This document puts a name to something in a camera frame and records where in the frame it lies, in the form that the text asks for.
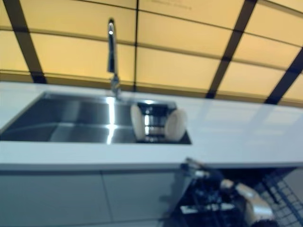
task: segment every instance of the faucet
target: faucet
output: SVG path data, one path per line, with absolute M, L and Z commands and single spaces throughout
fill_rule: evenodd
M 118 61 L 117 61 L 117 44 L 115 34 L 115 22 L 114 19 L 110 18 L 108 21 L 108 66 L 107 71 L 112 72 L 114 76 L 110 80 L 111 90 L 115 95 L 116 99 L 119 99 L 120 79 L 118 77 Z

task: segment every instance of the white cabinet door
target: white cabinet door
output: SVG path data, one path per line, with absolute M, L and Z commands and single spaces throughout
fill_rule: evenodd
M 74 226 L 74 227 L 164 227 L 161 221 L 126 221 L 117 223 L 106 223 L 100 225 Z
M 169 216 L 190 180 L 181 171 L 104 173 L 114 221 Z
M 0 227 L 109 221 L 99 172 L 0 175 Z

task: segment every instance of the illuminated panel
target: illuminated panel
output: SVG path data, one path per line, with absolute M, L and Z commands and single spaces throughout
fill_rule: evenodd
M 283 98 L 297 99 L 303 101 L 303 74 L 300 74 L 290 86 Z
M 107 38 L 108 19 L 113 17 L 117 39 L 134 42 L 135 11 L 131 9 L 66 0 L 22 0 L 21 5 L 30 31 Z
M 231 30 L 139 13 L 138 42 L 222 57 Z
M 233 28 L 243 0 L 141 0 L 139 9 Z
M 208 89 L 219 60 L 138 48 L 137 82 Z
M 233 58 L 288 69 L 300 49 L 293 45 L 244 34 Z
M 295 9 L 303 13 L 303 1 L 302 0 L 270 0 L 274 3 L 280 4 L 282 6 Z
M 258 1 L 245 31 L 302 46 L 302 27 L 301 13 L 267 1 Z
M 28 71 L 14 32 L 0 31 L 0 69 Z
M 45 73 L 78 75 L 109 79 L 108 44 L 56 35 L 31 34 Z M 134 78 L 134 47 L 119 44 L 118 70 L 121 80 Z
M 283 75 L 282 70 L 231 62 L 218 91 L 267 97 Z
M 105 3 L 115 6 L 122 6 L 128 8 L 136 8 L 137 1 L 136 0 L 89 0 L 93 2 Z
M 11 29 L 8 13 L 3 4 L 3 0 L 0 0 L 0 28 Z

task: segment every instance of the kitchen counter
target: kitchen counter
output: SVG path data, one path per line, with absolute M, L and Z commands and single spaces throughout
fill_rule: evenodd
M 104 89 L 0 82 L 0 129 L 43 92 L 108 96 Z M 176 168 L 186 157 L 214 167 L 303 166 L 303 109 L 122 92 L 174 101 L 186 111 L 192 145 L 0 142 L 0 170 Z

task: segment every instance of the sink basin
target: sink basin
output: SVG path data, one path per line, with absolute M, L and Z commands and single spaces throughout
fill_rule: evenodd
M 143 141 L 137 141 L 134 134 L 132 104 L 139 106 L 144 117 Z M 171 142 L 159 130 L 176 108 L 174 102 L 44 93 L 7 125 L 1 140 L 191 144 L 187 133 L 179 142 Z

